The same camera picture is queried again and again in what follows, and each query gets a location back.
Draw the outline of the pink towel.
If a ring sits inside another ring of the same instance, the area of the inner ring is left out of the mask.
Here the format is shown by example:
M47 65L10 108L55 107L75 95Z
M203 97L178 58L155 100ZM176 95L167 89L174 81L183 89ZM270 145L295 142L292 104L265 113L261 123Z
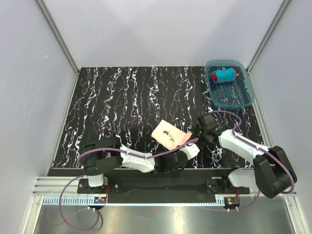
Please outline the pink towel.
M191 135L192 133L183 132L165 120L161 120L152 132L152 138L168 150L186 143Z

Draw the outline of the red blue patterned towel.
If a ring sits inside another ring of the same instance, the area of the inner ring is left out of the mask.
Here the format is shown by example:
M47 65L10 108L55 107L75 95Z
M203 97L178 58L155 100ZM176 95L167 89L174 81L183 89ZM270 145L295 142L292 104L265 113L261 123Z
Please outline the red blue patterned towel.
M237 71L234 68L218 70L212 73L213 82L216 84L233 82L236 80L236 77Z

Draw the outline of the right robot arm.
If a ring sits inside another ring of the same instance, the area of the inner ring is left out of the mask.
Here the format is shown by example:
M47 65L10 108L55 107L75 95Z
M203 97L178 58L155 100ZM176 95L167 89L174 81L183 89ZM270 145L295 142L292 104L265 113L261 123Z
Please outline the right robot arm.
M233 193L240 187L253 188L268 198L291 194L297 177L284 149L258 144L240 135L237 128L237 125L229 128L219 124L211 113L206 113L197 118L193 132L199 143L219 144L252 165L251 169L232 169L224 176L221 181L223 191Z

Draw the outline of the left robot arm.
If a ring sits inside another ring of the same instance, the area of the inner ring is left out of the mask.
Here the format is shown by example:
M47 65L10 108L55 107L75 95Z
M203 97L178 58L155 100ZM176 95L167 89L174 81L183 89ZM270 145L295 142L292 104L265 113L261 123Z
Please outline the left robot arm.
M78 163L87 176L88 187L94 193L100 193L105 188L104 174L113 169L126 167L142 173L168 173L184 167L189 158L183 150L143 153L127 148L113 136L86 144Z

